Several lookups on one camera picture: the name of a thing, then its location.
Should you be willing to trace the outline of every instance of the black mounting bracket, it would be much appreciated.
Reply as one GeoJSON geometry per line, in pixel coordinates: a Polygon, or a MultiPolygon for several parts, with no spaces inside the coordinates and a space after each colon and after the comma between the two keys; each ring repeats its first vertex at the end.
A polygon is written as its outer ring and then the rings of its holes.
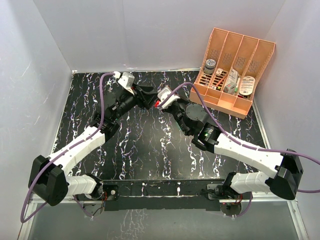
{"type": "Polygon", "coordinates": [[[211,200],[206,198],[202,192],[202,189],[212,183],[222,184],[222,180],[103,180],[103,191],[107,196],[103,206],[105,211],[128,209],[220,211],[219,199],[226,198],[217,197],[211,200]]]}
{"type": "MultiPolygon", "coordinates": [[[[29,178],[28,188],[34,179],[49,163],[49,159],[40,155],[34,159],[29,178]]],[[[68,193],[68,183],[64,171],[52,163],[36,182],[33,192],[45,200],[50,206],[60,203],[68,193]]]]}
{"type": "Polygon", "coordinates": [[[270,191],[280,198],[294,200],[298,191],[301,177],[304,173],[300,159],[296,155],[281,154],[283,156],[280,166],[276,166],[275,177],[265,181],[270,191]]]}

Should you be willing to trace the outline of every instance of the black marble surface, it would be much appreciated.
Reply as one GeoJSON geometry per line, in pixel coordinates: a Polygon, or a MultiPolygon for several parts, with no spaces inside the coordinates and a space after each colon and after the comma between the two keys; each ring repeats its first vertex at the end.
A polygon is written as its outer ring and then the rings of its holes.
{"type": "MultiPolygon", "coordinates": [[[[100,100],[101,73],[79,73],[72,78],[55,151],[63,148],[89,126],[100,100]]],[[[160,90],[174,89],[183,82],[194,82],[198,71],[133,72],[135,82],[160,90]]],[[[113,77],[104,81],[104,91],[119,91],[113,77]]],[[[179,94],[188,97],[190,87],[179,94]]],[[[234,136],[264,147],[253,109],[245,119],[212,111],[220,124],[234,136]]],[[[235,159],[203,152],[184,136],[174,118],[155,109],[135,107],[120,119],[120,129],[102,147],[92,151],[70,174],[92,173],[103,179],[224,179],[229,172],[248,173],[254,169],[235,159]]]]}

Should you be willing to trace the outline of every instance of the orange plastic rack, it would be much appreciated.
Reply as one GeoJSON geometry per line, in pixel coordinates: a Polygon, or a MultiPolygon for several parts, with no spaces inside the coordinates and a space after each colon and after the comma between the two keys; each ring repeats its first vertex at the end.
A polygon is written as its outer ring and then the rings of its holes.
{"type": "MultiPolygon", "coordinates": [[[[199,75],[194,83],[206,106],[244,119],[252,106],[257,84],[274,53],[275,46],[274,42],[214,28],[209,38],[199,75]],[[212,74],[204,73],[208,59],[216,61],[216,67],[212,74]],[[219,84],[221,88],[216,90],[214,86],[221,77],[216,75],[218,68],[223,69],[228,76],[219,84]],[[231,68],[241,75],[239,86],[244,77],[252,76],[255,78],[253,92],[247,98],[239,95],[238,92],[235,92],[234,95],[223,92],[231,68]]],[[[190,100],[201,104],[193,89],[190,92],[190,100]]]]}

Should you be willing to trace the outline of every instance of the white arm link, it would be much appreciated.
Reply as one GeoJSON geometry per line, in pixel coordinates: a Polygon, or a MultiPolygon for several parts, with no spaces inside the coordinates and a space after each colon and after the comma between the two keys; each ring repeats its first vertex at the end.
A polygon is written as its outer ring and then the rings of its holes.
{"type": "Polygon", "coordinates": [[[96,181],[87,175],[67,176],[66,182],[69,184],[67,196],[91,194],[97,185],[96,181]]]}
{"type": "MultiPolygon", "coordinates": [[[[169,96],[169,94],[172,92],[172,90],[168,87],[168,86],[166,86],[166,87],[164,87],[159,93],[158,93],[158,98],[160,99],[160,104],[161,104],[161,102],[163,101],[163,100],[165,100],[168,96],[169,96]]],[[[176,100],[178,100],[180,97],[178,96],[178,95],[172,95],[169,99],[168,99],[168,101],[166,101],[165,102],[165,104],[161,107],[161,109],[167,109],[169,106],[171,106],[171,104],[174,102],[174,101],[176,101],[176,100]]]]}
{"type": "Polygon", "coordinates": [[[269,177],[261,171],[252,173],[237,173],[233,176],[230,187],[238,194],[246,192],[265,192],[269,193],[270,188],[265,181],[269,177]]]}
{"type": "MultiPolygon", "coordinates": [[[[234,136],[232,137],[242,144],[250,145],[255,148],[261,148],[234,136]]],[[[217,141],[218,144],[214,145],[215,154],[225,155],[248,164],[264,172],[270,178],[274,178],[276,176],[277,170],[275,167],[280,166],[283,160],[283,156],[281,156],[280,153],[257,151],[245,148],[236,144],[224,134],[220,134],[217,141]]]]}
{"type": "MultiPolygon", "coordinates": [[[[50,159],[53,159],[65,149],[69,149],[75,143],[81,140],[86,140],[86,138],[90,136],[92,133],[94,133],[96,130],[96,127],[87,127],[80,136],[78,136],[75,140],[70,142],[67,146],[49,155],[50,159]]],[[[64,174],[67,176],[69,172],[72,170],[72,168],[75,165],[77,165],[85,156],[91,153],[94,149],[103,145],[105,142],[105,135],[98,131],[91,139],[86,140],[83,143],[80,143],[78,146],[75,146],[74,148],[69,150],[65,155],[61,156],[58,160],[54,162],[54,164],[56,166],[62,165],[62,170],[64,171],[64,174]]]]}

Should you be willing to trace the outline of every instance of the cylindrical container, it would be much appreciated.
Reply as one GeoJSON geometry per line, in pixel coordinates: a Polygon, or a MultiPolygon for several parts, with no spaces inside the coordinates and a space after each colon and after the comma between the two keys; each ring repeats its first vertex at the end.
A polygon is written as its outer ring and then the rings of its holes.
{"type": "Polygon", "coordinates": [[[206,74],[213,74],[216,68],[216,61],[213,59],[208,59],[207,61],[205,61],[205,65],[204,65],[204,73],[206,74]]]}
{"type": "Polygon", "coordinates": [[[245,76],[239,86],[239,94],[249,96],[254,91],[256,79],[253,76],[245,76]]]}

